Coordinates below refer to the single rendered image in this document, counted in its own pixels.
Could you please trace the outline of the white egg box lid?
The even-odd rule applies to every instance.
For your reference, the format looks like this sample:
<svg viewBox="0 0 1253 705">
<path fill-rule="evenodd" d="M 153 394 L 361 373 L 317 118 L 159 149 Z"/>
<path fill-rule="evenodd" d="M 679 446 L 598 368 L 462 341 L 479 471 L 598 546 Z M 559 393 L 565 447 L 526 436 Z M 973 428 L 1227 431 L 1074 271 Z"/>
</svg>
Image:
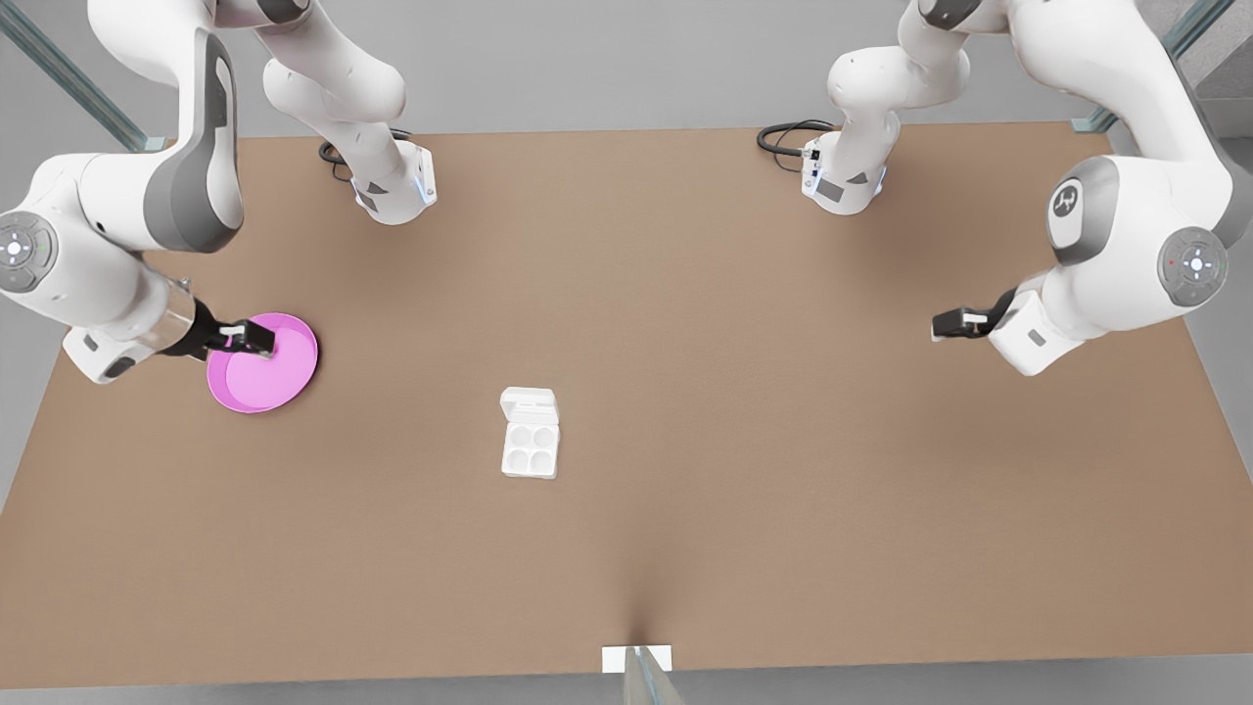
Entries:
<svg viewBox="0 0 1253 705">
<path fill-rule="evenodd" d="M 560 423 L 553 389 L 509 387 L 500 396 L 501 409 L 510 427 L 555 427 Z"/>
</svg>

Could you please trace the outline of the white egg box base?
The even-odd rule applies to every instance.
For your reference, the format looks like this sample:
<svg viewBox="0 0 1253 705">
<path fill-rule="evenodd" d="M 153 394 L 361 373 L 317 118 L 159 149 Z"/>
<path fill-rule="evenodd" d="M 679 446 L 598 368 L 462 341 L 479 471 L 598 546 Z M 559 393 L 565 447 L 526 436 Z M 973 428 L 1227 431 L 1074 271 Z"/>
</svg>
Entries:
<svg viewBox="0 0 1253 705">
<path fill-rule="evenodd" d="M 504 441 L 501 472 L 507 477 L 554 480 L 560 443 L 559 425 L 510 421 Z"/>
</svg>

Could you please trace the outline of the pink round plate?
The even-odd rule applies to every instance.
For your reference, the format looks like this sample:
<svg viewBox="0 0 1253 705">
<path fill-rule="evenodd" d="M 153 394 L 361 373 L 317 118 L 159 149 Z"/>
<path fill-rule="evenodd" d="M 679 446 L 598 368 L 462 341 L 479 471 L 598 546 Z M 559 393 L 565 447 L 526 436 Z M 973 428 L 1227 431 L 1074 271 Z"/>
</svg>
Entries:
<svg viewBox="0 0 1253 705">
<path fill-rule="evenodd" d="M 276 334 L 269 358 L 244 352 L 211 352 L 207 381 L 211 394 L 237 412 L 264 412 L 287 404 L 316 373 L 320 348 L 309 326 L 294 316 L 268 312 L 252 317 Z"/>
</svg>

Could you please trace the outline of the silver frame post white foot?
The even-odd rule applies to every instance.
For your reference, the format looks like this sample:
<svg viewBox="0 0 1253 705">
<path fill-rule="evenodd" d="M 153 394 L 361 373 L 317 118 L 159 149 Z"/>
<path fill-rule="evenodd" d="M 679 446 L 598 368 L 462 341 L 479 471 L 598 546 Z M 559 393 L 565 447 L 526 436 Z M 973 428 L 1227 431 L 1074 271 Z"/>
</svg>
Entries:
<svg viewBox="0 0 1253 705">
<path fill-rule="evenodd" d="M 601 647 L 601 672 L 623 677 L 623 705 L 685 705 L 672 669 L 670 645 Z"/>
</svg>

